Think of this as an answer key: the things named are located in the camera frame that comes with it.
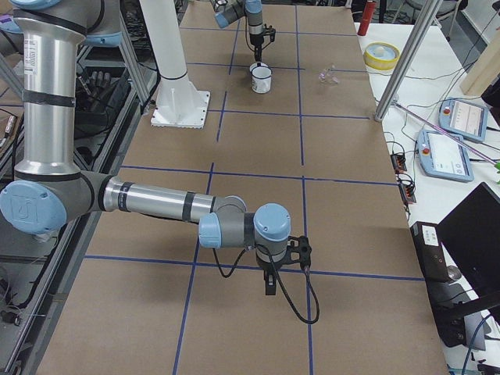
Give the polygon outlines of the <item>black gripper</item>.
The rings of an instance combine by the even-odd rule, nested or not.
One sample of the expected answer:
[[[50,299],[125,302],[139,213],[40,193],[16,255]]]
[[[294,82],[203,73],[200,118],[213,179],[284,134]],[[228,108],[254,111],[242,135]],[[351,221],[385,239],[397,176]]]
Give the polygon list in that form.
[[[263,35],[262,34],[250,34],[250,43],[254,47],[255,61],[261,62],[262,61]]]
[[[279,262],[268,262],[259,257],[256,258],[256,262],[263,271],[265,295],[275,295],[277,272],[281,268],[281,264]]]

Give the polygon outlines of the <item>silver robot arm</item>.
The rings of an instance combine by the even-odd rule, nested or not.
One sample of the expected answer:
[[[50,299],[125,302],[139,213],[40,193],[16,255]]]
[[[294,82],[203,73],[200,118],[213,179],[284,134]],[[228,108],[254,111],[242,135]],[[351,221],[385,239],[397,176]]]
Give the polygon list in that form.
[[[263,22],[262,2],[260,0],[215,0],[210,3],[215,12],[215,20],[221,29],[228,27],[243,17],[246,19],[255,61],[261,62],[264,35],[266,33],[265,23]]]
[[[42,235],[91,212],[140,213],[194,223],[202,247],[252,249],[265,292],[283,288],[279,269],[294,249],[289,212],[267,203],[249,212],[235,195],[216,197],[154,187],[91,171],[73,160],[77,52],[82,44],[115,47],[123,38],[117,1],[15,1],[23,33],[24,149],[1,193],[4,218]]]

